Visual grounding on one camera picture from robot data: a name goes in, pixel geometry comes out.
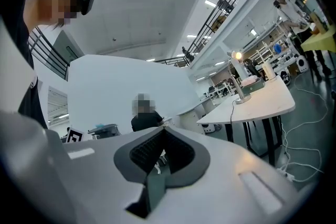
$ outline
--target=white shirt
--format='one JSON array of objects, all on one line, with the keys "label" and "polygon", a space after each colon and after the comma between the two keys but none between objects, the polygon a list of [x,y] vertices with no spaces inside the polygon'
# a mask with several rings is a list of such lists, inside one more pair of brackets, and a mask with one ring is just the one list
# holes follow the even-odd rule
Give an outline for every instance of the white shirt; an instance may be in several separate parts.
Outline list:
[{"label": "white shirt", "polygon": [[291,27],[293,29],[293,32],[295,34],[300,33],[305,31],[308,27],[309,24],[308,22],[302,18],[298,12],[302,13],[302,11],[299,9],[298,6],[294,5],[291,1],[286,0],[287,4],[280,4],[280,8],[278,8],[278,15],[281,17],[282,21],[290,21],[293,23],[300,23],[300,22],[304,22],[305,24],[307,24],[307,27],[305,29],[300,29],[299,27]]}]

